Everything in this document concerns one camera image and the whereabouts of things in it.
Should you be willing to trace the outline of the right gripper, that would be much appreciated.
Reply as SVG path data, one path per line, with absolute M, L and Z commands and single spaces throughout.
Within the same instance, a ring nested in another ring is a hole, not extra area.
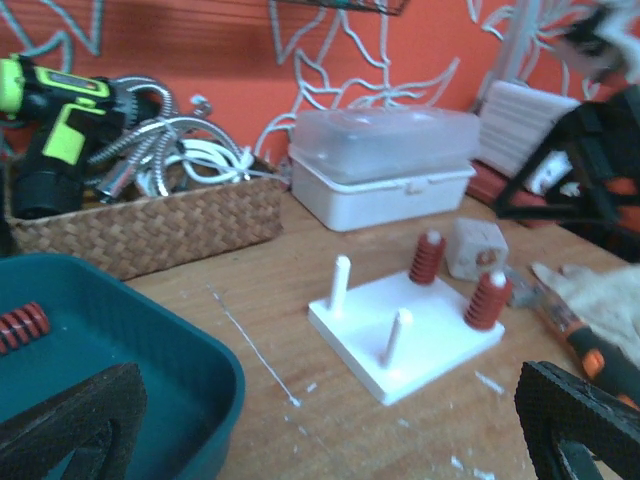
M 558 119 L 493 204 L 503 219 L 605 222 L 605 247 L 639 258 L 639 87 Z

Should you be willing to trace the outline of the white peg base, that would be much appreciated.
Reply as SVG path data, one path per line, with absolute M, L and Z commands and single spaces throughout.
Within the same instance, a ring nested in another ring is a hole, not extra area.
M 409 269 L 350 287 L 351 261 L 335 259 L 330 294 L 308 305 L 308 319 L 383 405 L 497 345 L 505 328 L 479 331 L 464 313 L 469 300 L 436 276 L 430 285 Z

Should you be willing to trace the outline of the red spring three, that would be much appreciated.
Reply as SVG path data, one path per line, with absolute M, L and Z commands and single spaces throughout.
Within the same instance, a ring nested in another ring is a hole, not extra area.
M 48 316 L 36 302 L 29 302 L 0 317 L 2 356 L 30 344 L 51 331 Z

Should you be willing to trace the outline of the orange black screwdriver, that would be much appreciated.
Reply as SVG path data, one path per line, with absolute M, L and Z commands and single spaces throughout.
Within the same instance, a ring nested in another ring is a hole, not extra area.
M 639 368 L 619 347 L 598 336 L 558 294 L 543 284 L 533 287 L 532 307 L 573 352 L 593 385 L 639 409 Z

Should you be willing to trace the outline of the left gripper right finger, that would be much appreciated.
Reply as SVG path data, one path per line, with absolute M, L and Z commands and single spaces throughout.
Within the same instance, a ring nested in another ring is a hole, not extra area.
M 542 361 L 522 364 L 515 408 L 536 477 L 601 479 L 602 461 L 621 479 L 639 477 L 639 411 Z

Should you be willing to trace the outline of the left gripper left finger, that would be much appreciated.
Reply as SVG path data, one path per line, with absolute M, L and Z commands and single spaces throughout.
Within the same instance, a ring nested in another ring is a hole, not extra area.
M 1 477 L 123 479 L 146 408 L 139 366 L 110 366 L 1 423 Z

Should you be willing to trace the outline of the red spring two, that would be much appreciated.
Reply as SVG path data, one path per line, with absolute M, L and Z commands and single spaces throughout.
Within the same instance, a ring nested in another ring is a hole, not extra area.
M 464 313 L 465 323 L 479 331 L 493 329 L 511 291 L 512 283 L 504 271 L 483 273 Z

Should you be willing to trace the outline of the red spring one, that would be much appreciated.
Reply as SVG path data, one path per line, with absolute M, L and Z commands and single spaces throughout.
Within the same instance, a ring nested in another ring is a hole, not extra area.
M 435 281 L 446 248 L 446 239 L 436 230 L 422 233 L 417 241 L 409 279 L 417 285 Z

